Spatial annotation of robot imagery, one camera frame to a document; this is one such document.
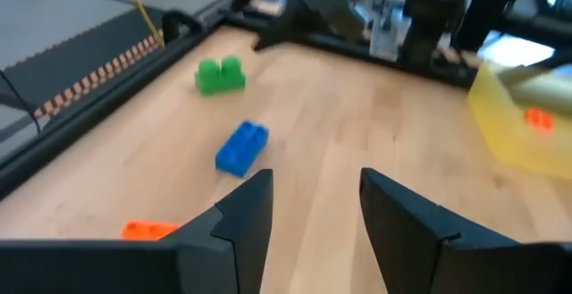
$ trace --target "light wood tabletop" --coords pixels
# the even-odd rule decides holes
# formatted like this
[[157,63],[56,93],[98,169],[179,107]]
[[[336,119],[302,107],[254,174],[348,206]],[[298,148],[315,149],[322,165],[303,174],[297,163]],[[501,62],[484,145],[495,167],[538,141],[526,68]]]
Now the light wood tabletop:
[[[572,240],[572,183],[496,163],[467,92],[222,28],[0,203],[0,237],[118,239],[129,219],[185,223],[242,180],[215,153],[246,119],[270,130],[263,293],[384,293],[358,203],[360,168],[520,241]],[[198,63],[242,59],[244,91],[202,97]]]

